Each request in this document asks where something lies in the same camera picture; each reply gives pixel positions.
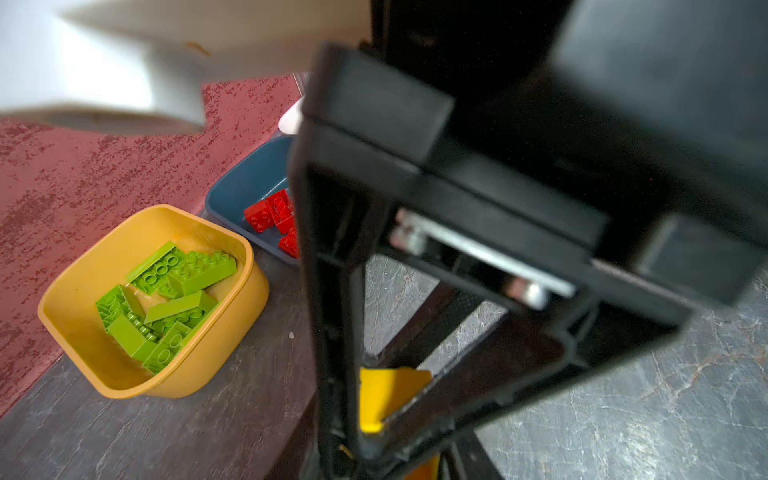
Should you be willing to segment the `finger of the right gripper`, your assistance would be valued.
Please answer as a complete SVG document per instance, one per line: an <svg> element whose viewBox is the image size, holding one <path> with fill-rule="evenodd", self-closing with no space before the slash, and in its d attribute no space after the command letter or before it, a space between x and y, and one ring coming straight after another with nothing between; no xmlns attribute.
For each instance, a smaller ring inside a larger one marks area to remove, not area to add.
<svg viewBox="0 0 768 480"><path fill-rule="evenodd" d="M461 434L567 382L580 370L573 329L594 319L598 304L583 289L538 314L504 315L379 432L361 431L362 479L404 475Z"/></svg>
<svg viewBox="0 0 768 480"><path fill-rule="evenodd" d="M384 202L339 169L359 148L335 129L303 122L289 182L312 323L317 450L326 479L362 479L359 427L365 266L384 226Z"/></svg>

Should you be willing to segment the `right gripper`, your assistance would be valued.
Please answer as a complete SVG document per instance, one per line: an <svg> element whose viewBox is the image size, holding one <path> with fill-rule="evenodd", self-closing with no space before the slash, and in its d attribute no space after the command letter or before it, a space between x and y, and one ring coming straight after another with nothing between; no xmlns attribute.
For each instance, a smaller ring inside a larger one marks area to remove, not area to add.
<svg viewBox="0 0 768 480"><path fill-rule="evenodd" d="M374 1L299 135L303 267L374 252L664 323L767 260L763 1Z"/></svg>

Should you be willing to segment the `red long lego brick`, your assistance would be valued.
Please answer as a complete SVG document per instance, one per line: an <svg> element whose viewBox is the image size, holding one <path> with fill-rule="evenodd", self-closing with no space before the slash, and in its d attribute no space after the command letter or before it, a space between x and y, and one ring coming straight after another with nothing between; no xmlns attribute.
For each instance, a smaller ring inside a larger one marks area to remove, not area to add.
<svg viewBox="0 0 768 480"><path fill-rule="evenodd" d="M270 195L265 200L270 206L274 225L276 220L294 215L293 203L286 189Z"/></svg>

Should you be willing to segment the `small orange lego brick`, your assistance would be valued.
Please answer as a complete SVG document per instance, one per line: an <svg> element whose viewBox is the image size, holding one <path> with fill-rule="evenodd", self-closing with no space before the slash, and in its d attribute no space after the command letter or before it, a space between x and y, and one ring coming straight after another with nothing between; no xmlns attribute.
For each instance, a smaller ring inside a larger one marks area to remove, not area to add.
<svg viewBox="0 0 768 480"><path fill-rule="evenodd" d="M432 380L432 373L410 367L360 369L360 429L365 434L379 432L384 420L404 405Z"/></svg>

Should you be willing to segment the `small green lego brick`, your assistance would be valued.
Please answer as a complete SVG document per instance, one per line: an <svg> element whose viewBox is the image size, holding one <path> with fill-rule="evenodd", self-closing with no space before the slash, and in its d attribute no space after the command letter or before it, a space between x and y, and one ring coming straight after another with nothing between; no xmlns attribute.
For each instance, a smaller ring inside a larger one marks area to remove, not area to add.
<svg viewBox="0 0 768 480"><path fill-rule="evenodd" d="M162 336L149 356L142 362L143 367L152 374L160 373L186 345L192 329L183 323L175 322Z"/></svg>

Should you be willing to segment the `small red lego brick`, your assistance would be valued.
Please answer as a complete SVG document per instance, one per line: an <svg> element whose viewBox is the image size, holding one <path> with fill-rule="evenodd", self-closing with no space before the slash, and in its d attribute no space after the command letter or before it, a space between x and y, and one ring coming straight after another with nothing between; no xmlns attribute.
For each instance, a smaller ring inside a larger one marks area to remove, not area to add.
<svg viewBox="0 0 768 480"><path fill-rule="evenodd" d="M274 226L271 209L266 200L247 207L244 210L244 218L256 233L263 233Z"/></svg>

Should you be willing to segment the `green long lego brick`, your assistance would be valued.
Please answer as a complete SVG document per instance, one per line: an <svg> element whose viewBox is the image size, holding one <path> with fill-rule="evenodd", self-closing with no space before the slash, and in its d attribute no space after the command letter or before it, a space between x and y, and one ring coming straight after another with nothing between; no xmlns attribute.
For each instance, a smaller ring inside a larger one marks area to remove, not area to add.
<svg viewBox="0 0 768 480"><path fill-rule="evenodd" d="M170 286L182 296L204 290L237 272L236 260L222 252L189 252L169 274Z"/></svg>

